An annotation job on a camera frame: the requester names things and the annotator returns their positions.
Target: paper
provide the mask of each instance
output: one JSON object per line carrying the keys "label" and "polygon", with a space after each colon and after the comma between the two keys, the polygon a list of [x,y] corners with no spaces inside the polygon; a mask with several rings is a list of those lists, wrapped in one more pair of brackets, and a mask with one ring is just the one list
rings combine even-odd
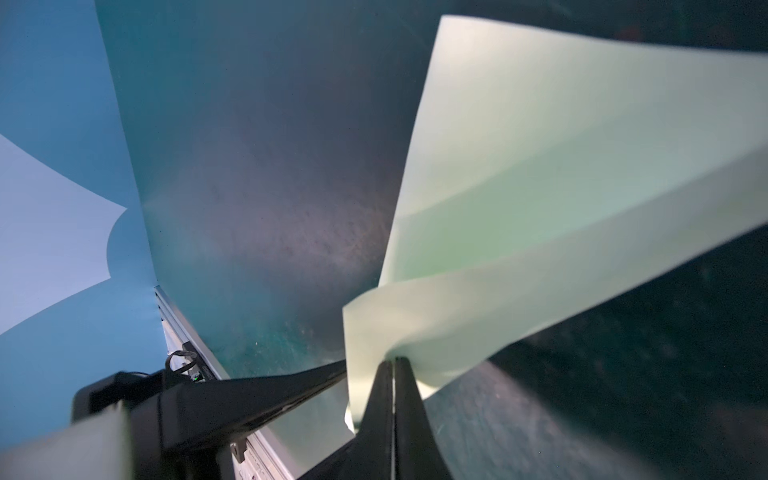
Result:
{"label": "paper", "polygon": [[423,396],[768,220],[768,58],[443,17],[379,288],[344,308],[352,417]]}
{"label": "paper", "polygon": [[0,135],[0,334],[108,280],[123,212]]}

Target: light green paper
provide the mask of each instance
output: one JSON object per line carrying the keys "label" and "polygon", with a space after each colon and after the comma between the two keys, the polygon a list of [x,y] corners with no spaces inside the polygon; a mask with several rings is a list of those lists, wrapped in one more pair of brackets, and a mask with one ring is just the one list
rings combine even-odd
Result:
{"label": "light green paper", "polygon": [[768,220],[768,58],[443,17],[379,288],[343,311],[352,418],[422,396]]}

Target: wire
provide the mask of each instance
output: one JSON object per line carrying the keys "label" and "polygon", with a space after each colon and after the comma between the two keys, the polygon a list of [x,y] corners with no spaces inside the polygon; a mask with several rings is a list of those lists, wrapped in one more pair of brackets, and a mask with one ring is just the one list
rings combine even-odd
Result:
{"label": "wire", "polygon": [[[178,370],[174,370],[170,367],[170,360],[173,359],[175,356],[186,356],[189,359],[192,359],[191,362],[189,362],[187,365],[180,367]],[[184,373],[187,370],[191,369],[195,365],[197,365],[197,353],[192,352],[190,350],[177,350],[171,354],[168,355],[168,358],[165,359],[165,369],[170,370],[174,373]]]}

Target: cloud graphic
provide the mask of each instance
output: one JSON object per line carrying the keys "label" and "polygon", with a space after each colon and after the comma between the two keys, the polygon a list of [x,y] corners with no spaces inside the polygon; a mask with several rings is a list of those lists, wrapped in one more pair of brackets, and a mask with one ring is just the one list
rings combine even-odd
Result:
{"label": "cloud graphic", "polygon": [[0,334],[108,280],[107,242],[125,210],[0,135]]}

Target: blue wall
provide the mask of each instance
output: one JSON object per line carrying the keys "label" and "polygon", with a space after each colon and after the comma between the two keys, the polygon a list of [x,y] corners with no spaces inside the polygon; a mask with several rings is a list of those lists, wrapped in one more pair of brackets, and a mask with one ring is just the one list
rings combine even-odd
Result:
{"label": "blue wall", "polygon": [[162,368],[165,344],[147,233],[92,0],[0,2],[0,134],[127,208],[108,244],[111,279],[0,335],[3,449],[66,426],[80,387],[121,369]]}

